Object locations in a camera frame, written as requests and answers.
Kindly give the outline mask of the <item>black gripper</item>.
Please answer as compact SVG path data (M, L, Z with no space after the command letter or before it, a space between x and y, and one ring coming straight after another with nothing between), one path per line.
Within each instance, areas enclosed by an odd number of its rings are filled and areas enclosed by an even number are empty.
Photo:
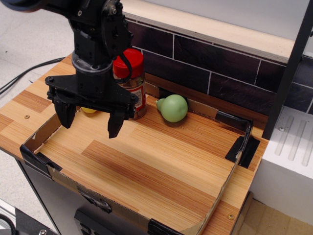
M73 123L77 106L110 113L110 139L117 137L124 120L134 118L138 97L115 81L111 67L102 71L76 70L72 75L48 76L45 83L49 86L48 98L66 129Z

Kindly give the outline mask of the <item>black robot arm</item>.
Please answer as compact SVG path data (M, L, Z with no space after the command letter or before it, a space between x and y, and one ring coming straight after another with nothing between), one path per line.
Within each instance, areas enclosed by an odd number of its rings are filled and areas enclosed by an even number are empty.
M60 123L69 128L76 108L110 114L108 133L115 138L125 120L134 117L138 98L124 89L132 66L124 55L133 34L118 0L5 0L7 8L21 12L44 9L66 17L74 34L73 75L45 79Z

